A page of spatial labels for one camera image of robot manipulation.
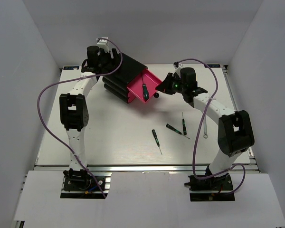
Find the pink top drawer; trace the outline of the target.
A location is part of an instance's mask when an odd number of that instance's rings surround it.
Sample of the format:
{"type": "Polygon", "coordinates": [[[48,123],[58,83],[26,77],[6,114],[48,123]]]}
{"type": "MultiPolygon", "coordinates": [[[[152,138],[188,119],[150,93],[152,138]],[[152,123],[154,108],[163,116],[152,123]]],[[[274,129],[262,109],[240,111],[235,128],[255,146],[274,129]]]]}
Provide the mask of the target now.
{"type": "Polygon", "coordinates": [[[157,93],[156,87],[161,82],[150,70],[144,69],[127,85],[127,89],[141,102],[146,103],[157,93]]]}

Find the green handled large screwdriver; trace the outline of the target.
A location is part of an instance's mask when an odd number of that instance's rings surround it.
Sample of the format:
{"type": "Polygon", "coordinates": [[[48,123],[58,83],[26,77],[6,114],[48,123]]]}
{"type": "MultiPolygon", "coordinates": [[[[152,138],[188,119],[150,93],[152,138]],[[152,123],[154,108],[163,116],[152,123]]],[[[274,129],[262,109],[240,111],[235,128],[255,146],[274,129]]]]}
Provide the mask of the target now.
{"type": "Polygon", "coordinates": [[[142,91],[143,91],[143,98],[144,98],[145,101],[147,101],[150,97],[149,97],[149,92],[148,92],[148,89],[147,89],[147,85],[144,82],[143,76],[142,76],[142,91]]]}

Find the black drawer cabinet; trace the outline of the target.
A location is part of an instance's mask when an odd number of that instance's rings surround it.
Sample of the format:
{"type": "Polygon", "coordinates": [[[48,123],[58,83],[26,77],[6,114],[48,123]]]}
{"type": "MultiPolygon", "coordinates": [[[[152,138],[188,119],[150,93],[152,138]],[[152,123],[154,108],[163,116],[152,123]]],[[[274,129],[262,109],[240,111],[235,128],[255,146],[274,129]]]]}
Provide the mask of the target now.
{"type": "Polygon", "coordinates": [[[125,53],[122,55],[123,61],[119,69],[109,76],[104,76],[102,81],[108,92],[128,104],[135,99],[135,96],[127,87],[136,77],[141,75],[143,70],[147,69],[147,66],[125,53]]]}

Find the small green black screwdriver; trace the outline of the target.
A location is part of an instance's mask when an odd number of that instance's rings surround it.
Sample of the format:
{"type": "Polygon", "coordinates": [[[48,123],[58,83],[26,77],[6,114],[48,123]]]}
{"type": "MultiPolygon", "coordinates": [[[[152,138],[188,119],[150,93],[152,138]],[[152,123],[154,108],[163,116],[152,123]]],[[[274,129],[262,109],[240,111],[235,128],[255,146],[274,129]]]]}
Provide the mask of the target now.
{"type": "Polygon", "coordinates": [[[156,142],[156,145],[157,145],[157,147],[159,148],[160,153],[161,153],[161,155],[162,155],[162,151],[161,151],[161,148],[160,148],[160,143],[159,143],[159,140],[158,140],[156,131],[155,131],[154,129],[152,129],[152,135],[153,135],[154,140],[155,140],[155,142],[156,142]]]}

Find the silver wrench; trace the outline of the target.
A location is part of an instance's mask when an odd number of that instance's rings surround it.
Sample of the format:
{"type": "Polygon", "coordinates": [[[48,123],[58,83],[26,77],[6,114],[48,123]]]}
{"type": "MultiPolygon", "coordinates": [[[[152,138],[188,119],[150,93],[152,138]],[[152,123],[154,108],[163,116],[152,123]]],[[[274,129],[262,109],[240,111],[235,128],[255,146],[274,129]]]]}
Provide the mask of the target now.
{"type": "Polygon", "coordinates": [[[203,137],[204,137],[205,139],[208,138],[207,119],[206,119],[206,117],[205,117],[204,120],[203,120],[203,137]]]}

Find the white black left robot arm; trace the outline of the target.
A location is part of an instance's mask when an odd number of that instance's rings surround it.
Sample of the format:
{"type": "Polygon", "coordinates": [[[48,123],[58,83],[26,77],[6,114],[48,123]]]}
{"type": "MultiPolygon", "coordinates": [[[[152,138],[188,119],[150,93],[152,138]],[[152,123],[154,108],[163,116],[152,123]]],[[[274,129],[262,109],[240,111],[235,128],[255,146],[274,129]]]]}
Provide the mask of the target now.
{"type": "Polygon", "coordinates": [[[59,97],[60,121],[63,124],[70,152],[69,167],[74,171],[87,168],[85,156],[85,127],[89,121],[86,97],[98,81],[98,74],[106,74],[115,70],[111,66],[112,57],[106,44],[98,43],[87,48],[87,59],[83,61],[80,79],[72,89],[59,97]]]}

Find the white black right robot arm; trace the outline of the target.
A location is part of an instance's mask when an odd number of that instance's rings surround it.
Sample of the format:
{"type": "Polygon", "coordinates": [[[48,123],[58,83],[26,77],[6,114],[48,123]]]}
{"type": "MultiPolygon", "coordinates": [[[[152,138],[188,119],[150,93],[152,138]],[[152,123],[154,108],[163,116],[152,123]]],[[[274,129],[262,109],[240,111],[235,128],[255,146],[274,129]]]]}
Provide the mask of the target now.
{"type": "Polygon", "coordinates": [[[202,117],[207,116],[218,125],[219,151],[205,177],[206,186],[217,189],[222,184],[221,176],[255,143],[248,112],[235,111],[215,100],[214,95],[198,86],[196,72],[191,67],[179,67],[168,73],[156,90],[169,95],[182,94],[186,103],[202,112],[202,117]]]}

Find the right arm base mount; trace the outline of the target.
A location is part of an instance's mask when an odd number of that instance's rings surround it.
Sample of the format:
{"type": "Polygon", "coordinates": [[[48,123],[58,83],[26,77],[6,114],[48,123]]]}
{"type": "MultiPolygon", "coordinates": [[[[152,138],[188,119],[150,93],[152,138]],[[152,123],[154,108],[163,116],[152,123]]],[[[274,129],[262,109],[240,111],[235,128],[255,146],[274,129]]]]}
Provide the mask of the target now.
{"type": "Polygon", "coordinates": [[[189,181],[184,186],[189,188],[191,202],[219,202],[235,201],[232,179],[229,174],[198,180],[193,175],[188,176],[189,181]]]}

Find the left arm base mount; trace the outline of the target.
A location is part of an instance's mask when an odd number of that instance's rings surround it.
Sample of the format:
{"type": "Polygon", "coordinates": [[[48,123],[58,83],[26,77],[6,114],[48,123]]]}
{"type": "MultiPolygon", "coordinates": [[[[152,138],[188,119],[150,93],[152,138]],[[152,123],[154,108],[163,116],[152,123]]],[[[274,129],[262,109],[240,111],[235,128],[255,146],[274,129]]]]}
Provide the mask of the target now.
{"type": "Polygon", "coordinates": [[[96,175],[95,179],[85,170],[63,171],[61,199],[105,199],[109,192],[109,177],[96,175]]]}

